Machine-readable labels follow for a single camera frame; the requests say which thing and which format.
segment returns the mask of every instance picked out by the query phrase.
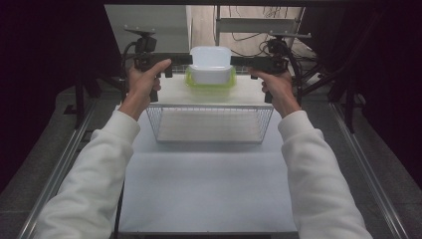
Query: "hand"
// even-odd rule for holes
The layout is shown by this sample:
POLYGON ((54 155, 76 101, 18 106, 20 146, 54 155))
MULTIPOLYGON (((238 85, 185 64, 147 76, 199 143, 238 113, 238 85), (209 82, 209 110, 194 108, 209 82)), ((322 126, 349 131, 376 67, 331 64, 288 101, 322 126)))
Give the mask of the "hand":
POLYGON ((295 99, 292 91, 292 75, 286 71, 279 75, 269 75, 262 71, 250 68, 249 74, 263 80, 262 91, 270 92, 273 95, 273 106, 282 118, 300 111, 301 107, 295 99))
POLYGON ((128 71, 129 92, 118 110, 138 120, 140 114, 149 106, 151 90, 161 90, 156 75, 163 72, 170 64, 169 59, 161 61, 144 73, 132 66, 128 71))

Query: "person's left hand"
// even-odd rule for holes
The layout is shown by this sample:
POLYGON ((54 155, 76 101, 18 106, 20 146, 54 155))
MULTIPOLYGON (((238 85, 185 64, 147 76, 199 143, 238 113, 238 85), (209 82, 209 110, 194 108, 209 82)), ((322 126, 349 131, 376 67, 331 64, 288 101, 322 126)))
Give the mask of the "person's left hand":
POLYGON ((170 59, 161 61, 144 73, 132 66, 128 71, 129 92, 118 110, 138 120, 140 114, 149 106, 151 90, 161 90, 156 75, 164 72, 170 64, 170 59))

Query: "handle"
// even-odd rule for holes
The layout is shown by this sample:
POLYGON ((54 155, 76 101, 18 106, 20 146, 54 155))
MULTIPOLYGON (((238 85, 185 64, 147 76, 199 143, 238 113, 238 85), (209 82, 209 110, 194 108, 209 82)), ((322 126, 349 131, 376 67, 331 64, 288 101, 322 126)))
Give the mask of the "handle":
POLYGON ((152 103, 158 102, 158 92, 156 90, 151 90, 149 98, 152 103))
POLYGON ((271 104, 273 102, 273 95, 270 92, 265 92, 264 102, 271 104))

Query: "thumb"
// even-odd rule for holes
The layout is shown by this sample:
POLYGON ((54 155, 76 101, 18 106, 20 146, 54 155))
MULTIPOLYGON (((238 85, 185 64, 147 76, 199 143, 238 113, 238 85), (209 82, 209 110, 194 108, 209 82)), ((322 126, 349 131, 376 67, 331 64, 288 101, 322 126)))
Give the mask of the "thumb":
POLYGON ((168 68, 170 65, 171 65, 171 60, 167 59, 167 60, 156 63, 151 69, 149 69, 145 73, 156 76, 159 73, 164 72, 164 70, 168 68))

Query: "person's right hand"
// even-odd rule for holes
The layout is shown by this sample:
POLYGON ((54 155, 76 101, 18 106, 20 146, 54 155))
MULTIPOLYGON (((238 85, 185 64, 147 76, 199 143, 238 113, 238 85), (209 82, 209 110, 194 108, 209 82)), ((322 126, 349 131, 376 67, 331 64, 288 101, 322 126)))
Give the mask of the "person's right hand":
POLYGON ((279 75, 270 75, 262 71, 250 68, 249 74, 263 80, 262 91, 270 92, 273 95, 273 106, 282 118, 287 115, 300 111, 301 107, 296 101, 292 90, 292 75, 286 71, 279 75))

